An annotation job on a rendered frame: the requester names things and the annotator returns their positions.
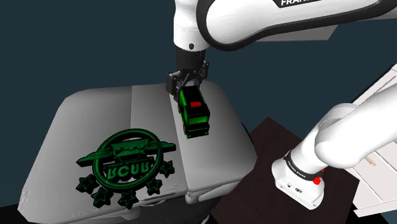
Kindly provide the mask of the green round emblem with stars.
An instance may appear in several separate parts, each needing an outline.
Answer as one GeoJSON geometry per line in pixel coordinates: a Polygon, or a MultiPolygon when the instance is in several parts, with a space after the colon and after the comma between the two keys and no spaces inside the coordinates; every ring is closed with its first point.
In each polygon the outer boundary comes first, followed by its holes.
{"type": "Polygon", "coordinates": [[[139,202],[138,190],[160,195],[163,183],[158,175],[168,178],[175,173],[173,161],[164,160],[164,154],[173,151],[174,143],[161,141],[148,130],[119,131],[76,161],[80,167],[92,168],[91,174],[79,178],[76,190],[89,194],[96,208],[111,205],[111,198],[119,193],[118,205],[132,209],[139,202]]]}

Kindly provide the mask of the dark robot stand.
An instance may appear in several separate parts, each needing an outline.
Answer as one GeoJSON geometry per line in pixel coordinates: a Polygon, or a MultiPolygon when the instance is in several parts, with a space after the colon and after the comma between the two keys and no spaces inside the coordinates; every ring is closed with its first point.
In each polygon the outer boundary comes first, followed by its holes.
{"type": "Polygon", "coordinates": [[[308,210],[275,186],[271,165],[301,140],[271,118],[250,136],[258,156],[254,169],[212,212],[219,224],[361,224],[352,201],[358,179],[343,169],[327,167],[323,174],[324,198],[308,210]]]}

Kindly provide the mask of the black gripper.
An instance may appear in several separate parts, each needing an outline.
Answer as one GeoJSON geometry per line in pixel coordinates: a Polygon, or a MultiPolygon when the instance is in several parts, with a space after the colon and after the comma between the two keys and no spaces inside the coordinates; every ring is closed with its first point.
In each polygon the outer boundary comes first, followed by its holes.
{"type": "Polygon", "coordinates": [[[186,75],[190,73],[193,85],[200,86],[207,78],[209,63],[205,61],[206,50],[190,52],[176,47],[176,64],[178,71],[168,73],[165,79],[165,89],[170,94],[177,94],[182,87],[186,75]]]}

